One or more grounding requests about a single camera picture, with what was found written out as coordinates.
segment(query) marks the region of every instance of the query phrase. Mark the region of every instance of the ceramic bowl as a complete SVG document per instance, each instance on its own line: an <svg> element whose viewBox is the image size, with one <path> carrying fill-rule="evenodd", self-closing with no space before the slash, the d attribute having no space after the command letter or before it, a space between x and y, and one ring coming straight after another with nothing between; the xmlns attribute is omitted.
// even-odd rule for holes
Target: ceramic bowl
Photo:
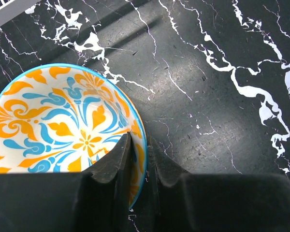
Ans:
<svg viewBox="0 0 290 232"><path fill-rule="evenodd" d="M132 206L144 182L147 146L131 100L90 69L71 64L36 67L0 94L0 173L80 172L128 131L135 150Z"/></svg>

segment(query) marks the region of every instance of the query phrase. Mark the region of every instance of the floral pattern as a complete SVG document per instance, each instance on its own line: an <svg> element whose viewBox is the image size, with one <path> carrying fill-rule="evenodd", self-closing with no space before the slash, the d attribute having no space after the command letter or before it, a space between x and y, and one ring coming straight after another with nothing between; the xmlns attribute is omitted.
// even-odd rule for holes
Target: floral pattern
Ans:
<svg viewBox="0 0 290 232"><path fill-rule="evenodd" d="M147 154L143 125L128 101L106 79L78 66L24 73L0 96L0 173L80 172L131 131L132 204Z"/></svg>

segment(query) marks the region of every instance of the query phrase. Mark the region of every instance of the plate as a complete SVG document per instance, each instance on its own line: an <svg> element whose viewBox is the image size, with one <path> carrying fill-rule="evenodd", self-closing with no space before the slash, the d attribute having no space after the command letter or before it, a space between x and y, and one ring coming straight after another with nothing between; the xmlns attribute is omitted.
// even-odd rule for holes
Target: plate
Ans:
<svg viewBox="0 0 290 232"><path fill-rule="evenodd" d="M135 106L90 69L39 66L0 94L0 173L80 172L107 155L128 131L135 150L132 207L147 166L145 130Z"/></svg>

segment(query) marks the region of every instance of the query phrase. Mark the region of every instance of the marble countertop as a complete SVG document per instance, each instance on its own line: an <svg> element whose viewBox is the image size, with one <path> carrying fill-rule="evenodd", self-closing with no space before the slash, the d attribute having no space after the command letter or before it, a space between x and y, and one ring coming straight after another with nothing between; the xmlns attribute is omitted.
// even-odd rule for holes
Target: marble countertop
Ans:
<svg viewBox="0 0 290 232"><path fill-rule="evenodd" d="M290 179L290 0L42 0L0 27L0 92L59 62L116 83L188 171Z"/></svg>

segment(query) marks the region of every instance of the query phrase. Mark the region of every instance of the patterned bowl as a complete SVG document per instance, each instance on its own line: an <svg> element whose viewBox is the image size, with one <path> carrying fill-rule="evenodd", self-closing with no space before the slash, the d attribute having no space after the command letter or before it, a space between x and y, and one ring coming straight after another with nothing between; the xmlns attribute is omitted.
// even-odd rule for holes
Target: patterned bowl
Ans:
<svg viewBox="0 0 290 232"><path fill-rule="evenodd" d="M131 100L90 69L71 64L36 67L0 94L0 173L80 172L128 131L136 153L132 207L145 179L147 146Z"/></svg>

